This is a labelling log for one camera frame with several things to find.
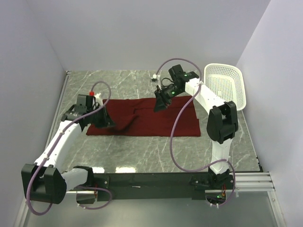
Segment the white plastic perforated basket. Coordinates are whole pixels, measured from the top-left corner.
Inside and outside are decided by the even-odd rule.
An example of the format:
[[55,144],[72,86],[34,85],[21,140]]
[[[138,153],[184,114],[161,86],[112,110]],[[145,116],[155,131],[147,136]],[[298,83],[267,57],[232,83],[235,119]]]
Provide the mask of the white plastic perforated basket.
[[233,101],[238,111],[246,107],[243,75],[237,67],[210,63],[204,68],[204,83],[223,100]]

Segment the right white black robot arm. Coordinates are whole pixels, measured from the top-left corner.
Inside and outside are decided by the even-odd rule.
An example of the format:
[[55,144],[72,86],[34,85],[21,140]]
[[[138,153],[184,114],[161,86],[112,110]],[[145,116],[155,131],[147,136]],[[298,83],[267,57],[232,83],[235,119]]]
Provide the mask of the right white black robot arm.
[[208,114],[207,135],[212,141],[212,159],[208,168],[209,187],[220,188],[233,180],[230,175],[229,154],[232,140],[238,130],[237,107],[233,101],[224,101],[211,91],[193,71],[183,71],[181,65],[169,69],[172,83],[165,87],[156,86],[154,92],[156,104],[154,111],[168,108],[172,98],[179,94],[191,95]]

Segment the dark red t shirt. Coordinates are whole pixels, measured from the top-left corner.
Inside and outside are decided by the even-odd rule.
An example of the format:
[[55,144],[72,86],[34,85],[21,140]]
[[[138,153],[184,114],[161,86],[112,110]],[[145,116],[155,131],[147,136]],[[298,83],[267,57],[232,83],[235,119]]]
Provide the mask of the dark red t shirt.
[[159,112],[153,111],[155,98],[111,99],[106,109],[116,124],[115,127],[98,129],[91,125],[86,135],[169,137],[179,111],[190,98],[177,96],[167,109]]

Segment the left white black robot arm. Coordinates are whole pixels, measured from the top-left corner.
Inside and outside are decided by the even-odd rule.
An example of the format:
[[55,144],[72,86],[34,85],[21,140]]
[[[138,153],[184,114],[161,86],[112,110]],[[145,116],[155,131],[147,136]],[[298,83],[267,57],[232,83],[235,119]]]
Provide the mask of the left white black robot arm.
[[98,128],[114,126],[104,103],[98,103],[93,92],[78,95],[62,116],[53,139],[33,164],[25,164],[21,170],[24,195],[27,203],[39,201],[59,204],[66,192],[80,186],[89,190],[94,186],[93,169],[76,166],[61,173],[63,161],[78,136],[88,125]]

